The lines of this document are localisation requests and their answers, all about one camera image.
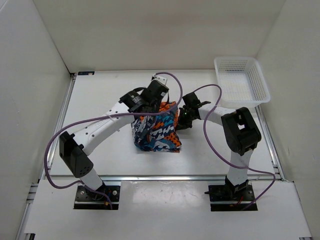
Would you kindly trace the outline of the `colourful patterned shorts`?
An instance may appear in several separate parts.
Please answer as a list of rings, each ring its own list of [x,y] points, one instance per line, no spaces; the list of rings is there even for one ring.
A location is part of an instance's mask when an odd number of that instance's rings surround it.
[[[176,102],[162,102],[159,111],[164,114],[140,116],[131,123],[133,143],[144,152],[178,153],[182,143],[176,132],[179,118]]]

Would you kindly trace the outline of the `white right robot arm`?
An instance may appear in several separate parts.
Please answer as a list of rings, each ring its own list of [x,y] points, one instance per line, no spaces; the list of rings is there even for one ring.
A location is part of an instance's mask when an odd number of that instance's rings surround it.
[[[241,107],[233,112],[214,107],[209,101],[201,102],[194,92],[182,97],[176,130],[191,128],[194,120],[207,120],[223,127],[226,143],[231,150],[229,171],[225,177],[224,193],[230,200],[238,199],[248,185],[248,167],[253,151],[262,139],[251,112]]]

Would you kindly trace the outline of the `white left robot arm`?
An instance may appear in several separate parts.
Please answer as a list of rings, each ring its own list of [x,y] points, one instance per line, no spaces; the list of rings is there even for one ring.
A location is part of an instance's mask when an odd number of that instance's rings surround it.
[[[138,119],[132,113],[158,113],[163,97],[169,92],[158,80],[152,80],[141,93],[131,90],[105,114],[107,119],[95,120],[74,132],[63,132],[59,136],[59,156],[72,172],[88,186],[87,194],[93,200],[100,200],[105,194],[105,185],[94,169],[89,155],[104,140],[122,127]]]

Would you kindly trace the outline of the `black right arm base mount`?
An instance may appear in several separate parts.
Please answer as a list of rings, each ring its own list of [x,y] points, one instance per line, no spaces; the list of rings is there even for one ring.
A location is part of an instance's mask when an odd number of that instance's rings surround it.
[[[256,202],[251,202],[256,198],[252,185],[248,185],[244,190],[231,195],[225,185],[209,185],[210,211],[211,212],[238,212],[238,211],[257,211]]]

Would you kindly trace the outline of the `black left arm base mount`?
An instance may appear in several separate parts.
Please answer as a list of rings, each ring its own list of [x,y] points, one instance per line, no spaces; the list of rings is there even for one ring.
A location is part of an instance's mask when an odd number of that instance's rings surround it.
[[[105,185],[102,192],[109,197],[112,206],[104,195],[90,192],[83,185],[78,185],[73,208],[75,210],[118,210],[121,186]]]

